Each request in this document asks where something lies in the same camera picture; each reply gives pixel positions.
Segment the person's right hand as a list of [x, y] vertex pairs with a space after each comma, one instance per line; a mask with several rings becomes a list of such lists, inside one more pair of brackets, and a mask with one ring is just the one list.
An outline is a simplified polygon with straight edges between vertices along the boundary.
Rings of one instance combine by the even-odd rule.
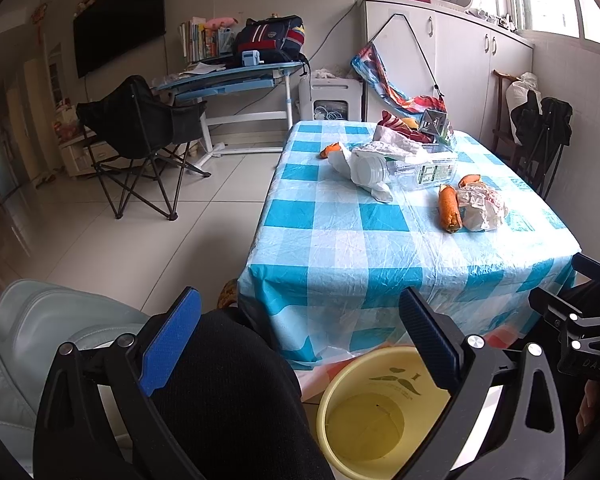
[[576, 417], [578, 434], [583, 434], [595, 416], [596, 405], [600, 400], [600, 383], [588, 380], [584, 386], [584, 395]]

